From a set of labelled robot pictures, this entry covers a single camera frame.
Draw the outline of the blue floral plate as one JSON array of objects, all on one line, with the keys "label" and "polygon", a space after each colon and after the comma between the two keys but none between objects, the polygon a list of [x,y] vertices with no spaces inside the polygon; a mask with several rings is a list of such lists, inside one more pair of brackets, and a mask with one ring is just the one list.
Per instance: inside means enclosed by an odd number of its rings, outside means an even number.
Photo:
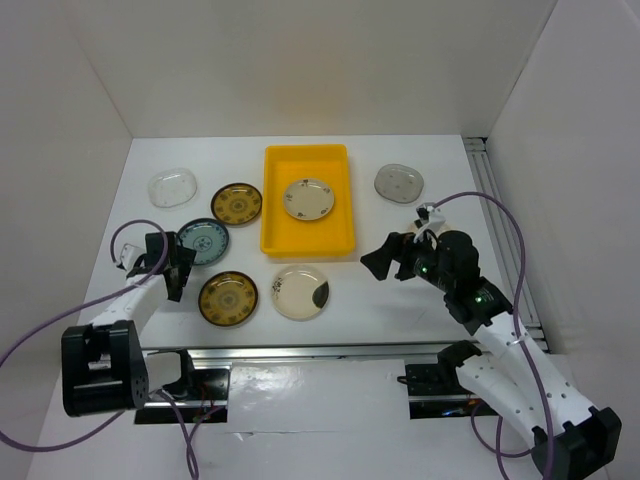
[{"label": "blue floral plate", "polygon": [[184,224],[177,234],[184,248],[196,252],[194,265],[206,266],[220,260],[230,244],[228,229],[219,221],[200,218]]}]

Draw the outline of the cream plate with characters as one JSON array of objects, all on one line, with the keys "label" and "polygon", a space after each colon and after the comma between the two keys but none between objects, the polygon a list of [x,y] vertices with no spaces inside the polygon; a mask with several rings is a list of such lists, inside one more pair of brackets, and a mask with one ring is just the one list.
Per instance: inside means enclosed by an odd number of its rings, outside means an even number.
[{"label": "cream plate with characters", "polygon": [[330,213],[335,203],[333,190],[325,182],[306,178],[292,182],[284,191],[286,212],[303,221],[319,220]]}]

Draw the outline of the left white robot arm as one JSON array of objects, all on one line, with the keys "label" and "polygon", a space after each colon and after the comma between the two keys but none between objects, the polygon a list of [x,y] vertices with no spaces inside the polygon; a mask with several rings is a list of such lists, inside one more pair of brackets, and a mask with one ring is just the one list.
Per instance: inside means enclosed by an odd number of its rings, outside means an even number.
[{"label": "left white robot arm", "polygon": [[187,350],[145,354],[139,339],[157,310],[181,300],[196,252],[174,232],[150,233],[145,244],[143,253],[126,246],[121,255],[132,289],[90,323],[62,335],[62,400],[70,417],[139,410],[157,390],[176,399],[196,390],[198,376]]}]

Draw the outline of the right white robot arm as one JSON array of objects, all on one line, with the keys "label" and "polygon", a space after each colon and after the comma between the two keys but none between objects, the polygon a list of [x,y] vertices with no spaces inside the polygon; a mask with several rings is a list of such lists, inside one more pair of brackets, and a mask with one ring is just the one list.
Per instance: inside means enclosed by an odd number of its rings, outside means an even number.
[{"label": "right white robot arm", "polygon": [[379,281],[398,263],[397,280],[420,278],[443,292],[472,338],[439,353],[438,384],[484,400],[519,433],[544,478],[585,479],[614,459],[621,419],[581,394],[530,337],[512,303],[482,276],[467,234],[393,232],[360,261]]}]

